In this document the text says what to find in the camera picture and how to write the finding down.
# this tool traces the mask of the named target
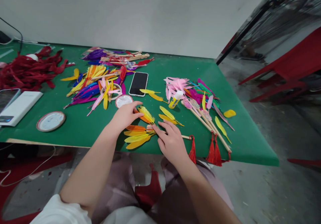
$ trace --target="glue bottle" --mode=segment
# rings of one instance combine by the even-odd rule
[[[183,91],[178,90],[178,91],[176,92],[176,94],[174,95],[173,100],[172,100],[172,101],[170,102],[170,104],[168,105],[168,107],[169,107],[170,109],[175,108],[175,106],[176,106],[176,105],[178,104],[178,102],[181,100],[181,98],[183,97],[183,95],[184,95]]]

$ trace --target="black phone screen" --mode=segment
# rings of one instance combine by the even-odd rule
[[[140,89],[146,89],[148,74],[136,72],[134,73],[133,81],[129,90],[130,94],[144,95]]]
[[[11,101],[11,99],[16,95],[19,90],[3,90],[0,91],[0,113]]]

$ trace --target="pink pants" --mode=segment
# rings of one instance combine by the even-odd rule
[[[166,158],[162,160],[161,166],[165,174],[166,189],[147,214],[158,224],[198,223],[187,188],[177,170]],[[205,179],[233,210],[231,200],[220,180],[201,163],[198,163],[197,167]],[[92,216],[92,223],[101,223],[118,208],[126,206],[139,207],[134,195],[134,188],[135,180],[129,156],[125,153],[115,153],[106,187]]]

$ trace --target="phone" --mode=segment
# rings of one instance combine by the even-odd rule
[[[148,80],[147,73],[135,72],[133,80],[131,81],[129,95],[144,97],[145,93],[141,92],[140,89],[146,89]]]
[[[5,110],[20,94],[20,89],[0,90],[0,113]]]

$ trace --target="white cloth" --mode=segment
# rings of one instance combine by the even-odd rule
[[[102,224],[156,224],[146,213],[134,206],[113,211]],[[79,204],[63,203],[58,194],[51,197],[43,211],[30,224],[91,224],[88,212]]]

